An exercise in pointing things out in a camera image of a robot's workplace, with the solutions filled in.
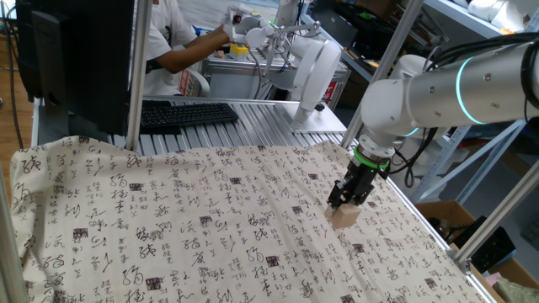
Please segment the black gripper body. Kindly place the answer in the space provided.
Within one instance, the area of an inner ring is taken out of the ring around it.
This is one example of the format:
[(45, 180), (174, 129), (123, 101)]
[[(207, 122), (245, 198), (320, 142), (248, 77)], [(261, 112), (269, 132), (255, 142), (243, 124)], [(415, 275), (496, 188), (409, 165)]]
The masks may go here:
[(372, 185), (373, 179), (377, 174), (377, 170), (372, 167), (360, 164), (350, 164), (348, 166), (348, 172), (344, 176), (346, 182), (344, 190), (344, 198), (346, 200), (353, 200), (355, 192), (374, 189)]

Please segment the person right hand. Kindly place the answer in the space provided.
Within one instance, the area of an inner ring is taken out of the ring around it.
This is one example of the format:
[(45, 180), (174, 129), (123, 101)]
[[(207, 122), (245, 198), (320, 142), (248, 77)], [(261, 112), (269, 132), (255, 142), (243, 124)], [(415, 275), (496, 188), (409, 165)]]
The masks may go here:
[(237, 37), (235, 33), (235, 24), (233, 22), (233, 17), (226, 15), (222, 22), (223, 31), (227, 34), (229, 41), (231, 43), (237, 42)]

